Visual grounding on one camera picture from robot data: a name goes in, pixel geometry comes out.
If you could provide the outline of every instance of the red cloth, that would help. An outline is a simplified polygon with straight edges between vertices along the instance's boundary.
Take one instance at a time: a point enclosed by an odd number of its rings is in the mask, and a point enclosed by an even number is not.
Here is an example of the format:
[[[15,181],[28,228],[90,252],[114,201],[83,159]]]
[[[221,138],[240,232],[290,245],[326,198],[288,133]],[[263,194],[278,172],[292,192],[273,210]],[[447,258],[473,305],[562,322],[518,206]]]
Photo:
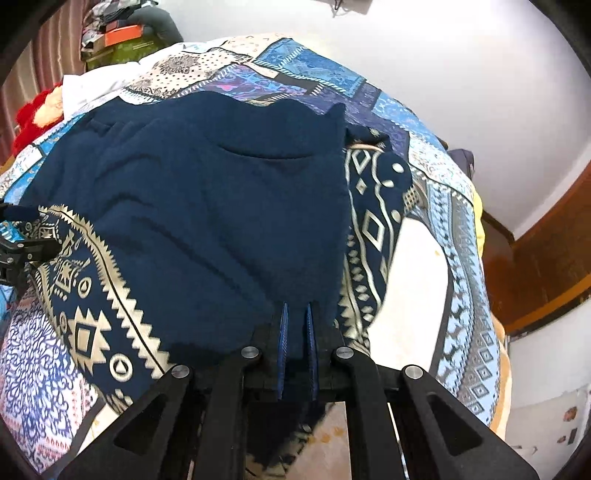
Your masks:
[[[40,127],[33,122],[35,113],[37,110],[39,110],[39,107],[45,103],[47,95],[53,92],[53,90],[60,85],[61,82],[56,83],[51,90],[42,91],[33,99],[33,101],[21,107],[21,109],[17,112],[17,117],[15,119],[19,127],[21,127],[21,130],[14,139],[14,142],[12,142],[12,155],[15,157],[23,148],[33,143],[33,140],[40,137],[43,133],[47,132],[51,127],[57,125],[64,119],[64,116],[62,115],[54,122],[43,127]]]

